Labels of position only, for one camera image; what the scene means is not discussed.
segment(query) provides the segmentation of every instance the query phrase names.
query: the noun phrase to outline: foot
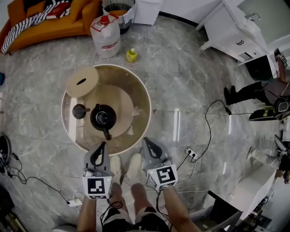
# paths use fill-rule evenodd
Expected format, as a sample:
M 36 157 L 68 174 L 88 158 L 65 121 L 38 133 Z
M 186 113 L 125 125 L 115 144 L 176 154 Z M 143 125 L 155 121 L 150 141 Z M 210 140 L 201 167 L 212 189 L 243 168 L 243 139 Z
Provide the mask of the foot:
M 231 94 L 236 94 L 237 92 L 236 92 L 236 87 L 233 85 L 232 87 L 231 87 Z
M 141 163 L 142 163 L 141 154 L 140 153 L 133 154 L 126 174 L 129 179 L 136 178 L 136 175 L 141 167 Z
M 114 173 L 113 181 L 120 184 L 120 178 L 122 175 L 120 156 L 115 155 L 111 158 L 110 167 L 111 171 Z
M 232 100 L 231 100 L 230 92 L 228 91 L 227 88 L 224 88 L 223 92 L 224 92 L 224 95 L 225 95 L 225 99 L 226 99 L 227 105 L 228 106 L 231 105 L 232 104 Z
M 256 150 L 255 148 L 250 147 L 249 152 L 248 152 L 248 154 L 246 156 L 247 160 L 250 159 L 251 157 L 253 157 L 253 153 L 254 153 L 255 150 Z

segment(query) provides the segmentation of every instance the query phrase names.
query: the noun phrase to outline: striped blanket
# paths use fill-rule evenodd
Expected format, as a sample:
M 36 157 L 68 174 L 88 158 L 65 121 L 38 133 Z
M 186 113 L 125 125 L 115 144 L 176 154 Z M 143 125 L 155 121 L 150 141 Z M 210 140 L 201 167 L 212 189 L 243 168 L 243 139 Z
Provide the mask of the striped blanket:
M 16 24 L 14 27 L 11 28 L 11 30 L 9 31 L 9 33 L 6 35 L 5 41 L 2 45 L 2 53 L 5 54 L 7 53 L 10 45 L 13 43 L 13 41 L 20 35 L 21 32 L 23 32 L 24 30 L 26 30 L 27 28 L 34 26 L 34 25 L 38 25 L 40 23 L 42 23 L 43 21 L 46 20 L 46 15 L 48 13 L 50 13 L 54 7 L 56 7 L 57 5 L 59 5 L 60 3 L 64 3 L 64 2 L 71 2 L 71 0 L 52 0 L 52 4 L 48 5 L 44 12 L 36 14 L 34 16 L 31 16 L 21 22 L 19 22 L 18 24 Z M 70 8 L 67 8 L 60 17 L 69 15 L 70 12 Z

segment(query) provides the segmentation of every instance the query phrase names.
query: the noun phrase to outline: black shorts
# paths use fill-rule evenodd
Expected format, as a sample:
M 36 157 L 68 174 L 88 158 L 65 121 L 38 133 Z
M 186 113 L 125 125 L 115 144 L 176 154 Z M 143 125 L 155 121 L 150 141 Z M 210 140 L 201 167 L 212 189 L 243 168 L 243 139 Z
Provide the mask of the black shorts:
M 169 228 L 162 216 L 152 207 L 140 210 L 136 215 L 135 224 L 132 223 L 129 214 L 125 210 L 111 208 L 103 225 L 103 232 L 125 232 L 131 230 L 169 232 Z

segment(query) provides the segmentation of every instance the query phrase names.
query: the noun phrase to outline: marble floor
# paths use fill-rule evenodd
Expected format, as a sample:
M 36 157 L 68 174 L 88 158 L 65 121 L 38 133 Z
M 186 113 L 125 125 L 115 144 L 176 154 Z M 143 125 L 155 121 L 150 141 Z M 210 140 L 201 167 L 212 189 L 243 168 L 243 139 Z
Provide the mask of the marble floor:
M 222 99 L 223 88 L 235 85 L 237 90 L 253 83 L 245 66 L 215 49 L 201 51 L 207 41 L 205 32 L 173 19 L 158 17 L 154 26 L 133 25 L 121 36 L 117 56 L 95 59 L 94 64 L 112 63 L 137 74 L 148 88 L 153 115 L 147 136 L 169 148 L 173 162 L 179 164 L 190 146 L 198 155 L 206 148 L 209 129 L 204 114 L 216 99 Z M 125 53 L 134 47 L 139 54 L 136 63 L 128 63 Z M 0 56 L 0 71 L 6 81 L 3 93 L 1 131 L 12 143 L 12 150 L 23 163 L 23 173 L 36 176 L 62 191 L 70 199 L 82 189 L 84 152 L 67 136 L 61 121 L 60 107 L 67 78 L 75 69 L 91 65 L 95 49 L 92 38 L 57 39 L 24 48 L 12 56 Z M 252 100 L 230 107 L 233 113 L 253 112 Z M 273 147 L 272 138 L 278 122 L 249 122 L 247 115 L 228 116 L 221 103 L 207 115 L 212 130 L 211 144 L 194 166 L 186 160 L 179 170 L 176 185 L 190 212 L 202 207 L 207 190 L 223 198 L 230 197 L 236 184 L 255 168 L 246 159 L 251 145 Z M 176 119 L 179 123 L 174 129 Z M 122 154 L 124 172 L 135 147 Z M 19 165 L 14 160 L 13 166 Z M 140 174 L 139 181 L 146 179 Z M 62 223 L 76 224 L 77 214 L 53 190 L 30 179 L 22 185 L 18 179 L 0 176 L 0 183 L 15 204 L 14 212 L 28 231 L 50 231 Z M 130 194 L 132 181 L 122 185 L 128 208 L 133 212 Z M 155 191 L 146 188 L 155 205 Z M 98 216 L 106 209 L 106 201 L 98 201 Z M 160 199 L 164 210 L 164 200 Z

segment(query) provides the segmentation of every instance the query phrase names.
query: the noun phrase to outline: person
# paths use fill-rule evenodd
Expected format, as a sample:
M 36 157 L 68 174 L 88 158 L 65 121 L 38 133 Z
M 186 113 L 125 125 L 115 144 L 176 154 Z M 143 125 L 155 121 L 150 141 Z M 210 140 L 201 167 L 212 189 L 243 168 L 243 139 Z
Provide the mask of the person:
M 111 203 L 122 202 L 120 209 L 110 208 L 103 222 L 103 232 L 169 232 L 169 227 L 166 225 L 162 216 L 154 209 L 148 201 L 146 191 L 142 184 L 137 183 L 132 185 L 131 192 L 134 199 L 135 209 L 135 224 L 130 220 L 128 209 L 124 198 L 122 197 L 122 189 L 119 185 L 121 173 L 121 159 L 115 155 L 111 158 L 111 170 L 114 174 L 114 183 L 112 185 Z M 163 189 L 165 199 L 165 207 L 167 209 L 169 219 L 173 227 L 178 232 L 200 232 L 199 228 L 190 220 L 189 213 L 186 207 L 179 199 L 174 187 Z M 82 209 L 77 221 L 78 232 L 95 232 L 96 231 L 96 206 L 97 200 L 84 198 Z
M 276 57 L 279 67 L 279 78 L 274 78 L 266 82 L 256 82 L 242 88 L 236 92 L 235 86 L 232 86 L 231 92 L 224 88 L 226 103 L 232 105 L 249 99 L 258 99 L 268 106 L 274 106 L 280 96 L 290 96 L 290 85 L 287 79 L 290 78 L 290 70 L 284 68 L 280 57 Z
M 288 146 L 289 142 L 283 142 L 283 144 Z M 276 169 L 276 177 L 283 177 L 284 183 L 289 184 L 290 158 L 288 157 L 288 153 L 281 152 L 279 156 L 272 156 L 267 155 L 264 152 L 255 149 L 254 147 L 251 147 L 247 154 L 247 159 L 250 159 L 251 157 L 260 161 L 265 166 Z

